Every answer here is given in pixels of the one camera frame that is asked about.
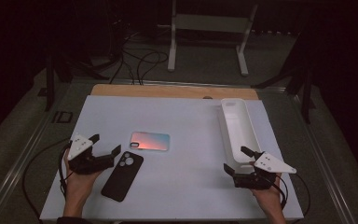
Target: table leg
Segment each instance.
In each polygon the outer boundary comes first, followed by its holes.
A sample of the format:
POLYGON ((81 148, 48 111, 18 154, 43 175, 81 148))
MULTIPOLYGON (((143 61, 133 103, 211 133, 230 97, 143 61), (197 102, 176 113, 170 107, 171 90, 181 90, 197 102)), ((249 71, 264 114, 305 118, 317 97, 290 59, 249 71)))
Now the table leg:
POLYGON ((51 51, 48 51, 48 56, 46 57, 46 85, 47 85, 47 102, 45 111, 49 111, 51 106, 54 104, 54 66, 53 66, 53 57, 51 51))
POLYGON ((243 51, 245 50, 246 42, 248 41, 249 34, 252 30, 252 24, 255 18, 255 13, 257 11, 257 5, 254 5, 252 8, 251 15, 249 15, 249 20, 246 23, 246 29, 243 33, 243 40, 239 46, 237 46, 237 56, 238 62, 240 63, 241 75, 247 77, 249 75, 248 67, 246 65, 245 56, 243 55, 243 51))
POLYGON ((168 71, 175 70, 176 61, 176 0, 172 0, 171 47, 168 58, 168 71))

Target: black phone case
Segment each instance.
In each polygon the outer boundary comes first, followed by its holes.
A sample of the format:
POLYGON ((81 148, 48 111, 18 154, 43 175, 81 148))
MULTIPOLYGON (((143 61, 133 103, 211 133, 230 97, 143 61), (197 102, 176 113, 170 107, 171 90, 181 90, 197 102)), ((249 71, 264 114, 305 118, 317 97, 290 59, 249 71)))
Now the black phone case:
POLYGON ((101 194, 115 201, 123 202, 143 162, 143 157, 129 151, 124 152, 103 186, 101 194), (127 158, 133 159, 131 165, 126 163, 127 158))

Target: black cable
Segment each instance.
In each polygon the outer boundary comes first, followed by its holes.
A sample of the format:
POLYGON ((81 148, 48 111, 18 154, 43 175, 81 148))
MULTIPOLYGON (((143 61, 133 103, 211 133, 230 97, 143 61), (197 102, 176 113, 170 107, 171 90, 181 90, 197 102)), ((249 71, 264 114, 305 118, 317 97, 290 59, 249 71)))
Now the black cable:
MULTIPOLYGON (((310 189, 308 188, 307 184, 305 183, 304 179, 301 178, 301 176, 299 174, 295 174, 300 180, 301 182, 304 184, 304 187, 307 191, 307 195, 308 195, 308 205, 307 205, 307 209, 304 212, 304 217, 308 214, 308 212, 310 211, 310 189)), ((299 222, 301 219, 298 219, 296 221, 294 221, 292 224, 295 224, 297 222, 299 222)))
POLYGON ((120 58, 118 59, 110 59, 108 62, 106 63, 101 63, 101 64, 98 64, 98 65, 93 65, 92 67, 90 67, 90 69, 94 70, 95 72, 102 72, 104 70, 107 70, 108 68, 112 67, 112 66, 115 66, 116 63, 118 62, 120 58))
POLYGON ((60 156, 58 158, 58 173, 60 175, 60 187, 61 187, 61 192, 63 194, 63 197, 66 198, 66 178, 63 177, 63 171, 62 171, 62 159, 65 155, 65 151, 68 147, 70 147, 72 145, 72 141, 69 142, 68 144, 66 144, 62 149, 61 149, 61 153, 60 156))
POLYGON ((279 186, 277 186, 275 183, 271 182, 270 180, 268 180, 267 178, 265 178, 264 176, 262 175, 259 175, 258 177, 264 179, 265 181, 269 182, 271 184, 272 187, 274 187, 275 189, 277 189, 280 194, 282 195, 282 200, 281 200, 281 208, 283 210, 283 208, 286 206, 286 195, 284 194, 284 192, 281 190, 281 188, 279 186))
POLYGON ((154 49, 140 49, 140 50, 151 50, 152 52, 149 52, 149 53, 146 53, 146 55, 144 55, 142 58, 138 57, 138 56, 135 56, 129 52, 127 52, 126 50, 123 49, 123 52, 130 55, 131 57, 133 58, 136 58, 138 60, 140 60, 138 62, 138 65, 137 65, 137 72, 136 72, 136 76, 138 78, 138 82, 140 85, 144 85, 144 78, 146 76, 147 73, 149 73, 153 68, 155 68, 159 63, 164 63, 168 60, 168 54, 166 53, 163 53, 163 52, 159 52, 159 51, 156 51, 154 49), (150 55, 153 55, 153 54, 157 54, 158 55, 158 59, 154 62, 152 61, 148 61, 146 60, 147 57, 149 57, 150 55), (161 60, 161 56, 160 55, 164 55, 165 58, 163 60, 161 60), (141 64, 142 63, 152 63, 152 67, 150 67, 147 71, 145 71, 144 73, 140 74, 140 67, 141 67, 141 64))
POLYGON ((57 52, 58 55, 60 55, 60 57, 65 59, 66 62, 68 62, 74 68, 80 69, 81 71, 85 72, 88 76, 93 77, 95 79, 100 79, 100 80, 109 79, 109 77, 104 77, 104 76, 96 73, 94 70, 92 70, 91 68, 89 68, 88 66, 83 64, 82 62, 73 59, 71 56, 67 55, 66 53, 64 53, 62 51, 59 51, 57 47, 53 47, 53 48, 55 49, 55 52, 57 52))
POLYGON ((74 172, 71 172, 71 174, 69 174, 69 175, 65 178, 65 180, 67 180, 67 179, 69 178, 69 176, 71 176, 73 173, 74 173, 74 172))
POLYGON ((124 46, 127 44, 127 42, 129 42, 129 40, 131 39, 131 37, 132 37, 133 35, 129 35, 129 36, 127 36, 126 38, 124 38, 124 41, 123 41, 123 44, 121 45, 121 46, 123 46, 123 48, 124 48, 124 46))
POLYGON ((150 40, 154 39, 154 37, 151 37, 151 36, 140 36, 138 38, 134 38, 135 36, 141 35, 141 34, 142 34, 142 32, 136 32, 135 34, 130 35, 129 36, 129 42, 132 42, 132 43, 144 43, 144 42, 147 42, 147 41, 150 41, 150 40))
POLYGON ((36 155, 34 155, 30 161, 28 161, 28 164, 27 166, 25 167, 24 169, 24 172, 22 174, 22 180, 21 180, 21 189, 22 189, 22 193, 24 194, 24 197, 25 197, 25 200, 27 201, 27 203, 30 205, 31 209, 33 210, 34 214, 36 215, 36 218, 38 220, 38 222, 40 224, 43 224, 43 221, 41 219, 39 219, 40 217, 40 214, 39 212, 37 211, 36 207, 34 206, 34 204, 31 202, 31 199, 29 198, 28 194, 27 194, 27 191, 26 191, 26 188, 25 188, 25 178, 26 178, 26 175, 27 175, 27 172, 28 172, 28 169, 29 167, 31 166, 32 162, 38 157, 40 156, 44 151, 52 148, 52 147, 55 147, 57 146, 58 144, 61 144, 62 142, 65 142, 67 141, 69 138, 65 138, 65 139, 62 139, 50 146, 47 146, 47 147, 44 147, 42 150, 40 150, 38 153, 36 153, 36 155))
POLYGON ((129 70, 129 76, 131 78, 131 85, 135 85, 135 77, 134 77, 134 74, 132 72, 131 66, 126 62, 124 62, 124 64, 127 66, 127 69, 129 70))
POLYGON ((118 67, 118 69, 116 70, 116 72, 113 74, 113 76, 110 78, 109 84, 112 84, 113 79, 115 79, 115 77, 117 76, 118 72, 121 70, 121 67, 123 66, 123 63, 124 63, 124 55, 123 55, 122 52, 121 52, 121 54, 120 54, 120 58, 119 58, 119 59, 121 60, 120 66, 118 67))
POLYGON ((280 176, 278 176, 278 175, 276 175, 278 178, 280 178, 280 180, 283 182, 283 184, 284 184, 284 187, 286 188, 286 201, 288 200, 288 198, 289 198, 289 190, 288 190, 288 188, 287 188, 287 185, 286 185, 286 182, 284 182, 284 180, 280 177, 280 176))

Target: smartphone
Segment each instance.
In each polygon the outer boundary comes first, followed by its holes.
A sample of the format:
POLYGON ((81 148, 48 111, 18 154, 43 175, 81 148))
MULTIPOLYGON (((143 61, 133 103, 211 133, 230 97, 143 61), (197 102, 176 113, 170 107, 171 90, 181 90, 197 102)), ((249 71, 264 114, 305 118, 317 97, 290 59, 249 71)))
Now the smartphone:
POLYGON ((132 133, 130 148, 149 150, 168 150, 170 136, 166 133, 132 133))
POLYGON ((103 186, 101 194, 117 202, 123 202, 143 162, 142 156, 129 151, 124 152, 103 186))

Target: wooden edge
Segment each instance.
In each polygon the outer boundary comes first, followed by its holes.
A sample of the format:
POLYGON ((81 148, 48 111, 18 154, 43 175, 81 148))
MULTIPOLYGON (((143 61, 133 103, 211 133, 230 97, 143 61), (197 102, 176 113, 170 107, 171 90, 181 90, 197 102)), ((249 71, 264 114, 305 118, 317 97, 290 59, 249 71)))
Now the wooden edge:
POLYGON ((241 98, 258 100, 253 89, 220 88, 220 87, 188 87, 188 86, 134 86, 97 84, 91 95, 101 96, 133 96, 133 97, 167 97, 167 98, 241 98))

